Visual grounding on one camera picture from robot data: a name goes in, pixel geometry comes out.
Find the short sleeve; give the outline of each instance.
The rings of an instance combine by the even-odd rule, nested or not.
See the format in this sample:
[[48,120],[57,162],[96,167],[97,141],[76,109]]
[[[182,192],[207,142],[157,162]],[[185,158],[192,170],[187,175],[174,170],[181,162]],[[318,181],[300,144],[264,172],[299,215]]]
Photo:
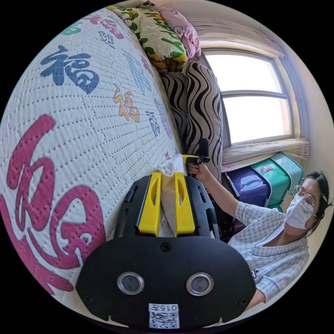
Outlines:
[[288,287],[298,277],[308,259],[309,254],[307,252],[297,254],[261,278],[256,288],[265,295],[265,303]]
[[269,208],[239,202],[236,208],[236,219],[245,226],[248,226],[249,224],[263,218],[263,216],[271,211],[272,209]]

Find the curtain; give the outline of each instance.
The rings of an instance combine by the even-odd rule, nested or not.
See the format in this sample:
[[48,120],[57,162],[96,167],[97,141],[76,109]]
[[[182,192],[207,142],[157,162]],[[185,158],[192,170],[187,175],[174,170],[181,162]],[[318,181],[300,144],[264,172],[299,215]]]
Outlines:
[[245,26],[211,19],[189,19],[200,40],[226,40],[246,43],[262,48],[280,58],[285,58],[283,50],[268,36]]
[[308,160],[309,146],[306,138],[231,146],[223,150],[222,172],[250,166],[280,151],[293,159]]

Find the teal plastic bin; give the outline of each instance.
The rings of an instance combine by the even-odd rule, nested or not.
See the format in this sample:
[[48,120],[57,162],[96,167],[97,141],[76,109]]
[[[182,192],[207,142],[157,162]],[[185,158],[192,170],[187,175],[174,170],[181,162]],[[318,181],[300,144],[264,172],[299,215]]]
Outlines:
[[283,209],[279,204],[274,204],[274,205],[268,206],[268,208],[269,209],[277,209],[279,212],[283,213]]
[[291,188],[291,178],[288,173],[270,158],[253,164],[252,168],[270,184],[271,195],[265,206],[281,204]]
[[288,193],[292,194],[293,187],[300,184],[303,179],[303,168],[283,152],[278,152],[272,156],[271,159],[275,161],[289,175],[291,180],[291,187],[288,190]]

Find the window frame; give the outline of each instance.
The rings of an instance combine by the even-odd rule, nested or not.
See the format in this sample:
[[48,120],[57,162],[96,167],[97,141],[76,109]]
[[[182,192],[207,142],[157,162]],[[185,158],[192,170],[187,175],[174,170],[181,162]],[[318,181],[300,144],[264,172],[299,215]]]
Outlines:
[[225,91],[221,92],[221,97],[237,97],[237,96],[268,96],[268,97],[276,97],[276,98],[283,98],[287,102],[288,106],[288,115],[290,117],[290,127],[291,127],[291,134],[289,135],[281,135],[281,136],[273,136],[273,137],[267,137],[267,138],[259,138],[254,139],[251,141],[243,141],[238,143],[231,144],[231,136],[228,126],[228,119],[227,115],[223,117],[225,120],[225,123],[223,124],[224,127],[228,127],[228,145],[230,146],[239,146],[239,145],[245,145],[245,144],[254,144],[254,143],[264,143],[264,142],[272,142],[272,141],[279,141],[284,139],[290,139],[290,138],[299,138],[301,136],[301,128],[300,128],[300,117],[299,117],[299,107],[298,103],[295,98],[295,92],[293,85],[291,83],[291,80],[287,74],[286,68],[281,62],[281,59],[278,56],[275,56],[274,54],[269,54],[268,52],[263,52],[263,50],[258,50],[258,52],[254,51],[254,47],[252,47],[252,51],[243,49],[238,49],[237,45],[230,43],[226,46],[222,46],[219,48],[213,48],[213,47],[205,47],[202,46],[202,57],[205,60],[206,66],[211,69],[212,68],[205,57],[206,55],[239,55],[239,56],[247,56],[252,57],[256,59],[260,59],[263,61],[267,61],[272,65],[273,70],[275,71],[275,74],[277,76],[277,80],[279,82],[279,85],[281,87],[282,93],[276,93],[276,92],[267,92],[267,91],[258,91],[258,90],[235,90],[235,91]]

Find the mattress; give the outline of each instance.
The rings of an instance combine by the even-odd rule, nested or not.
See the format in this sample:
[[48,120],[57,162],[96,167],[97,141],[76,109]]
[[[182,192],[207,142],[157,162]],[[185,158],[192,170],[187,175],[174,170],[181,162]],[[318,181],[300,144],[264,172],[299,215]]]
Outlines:
[[[132,183],[183,149],[133,32],[102,9],[54,38],[16,85],[0,143],[0,210],[14,247],[49,294],[98,320],[74,288],[82,262],[113,238]],[[170,235],[163,212],[160,235]]]

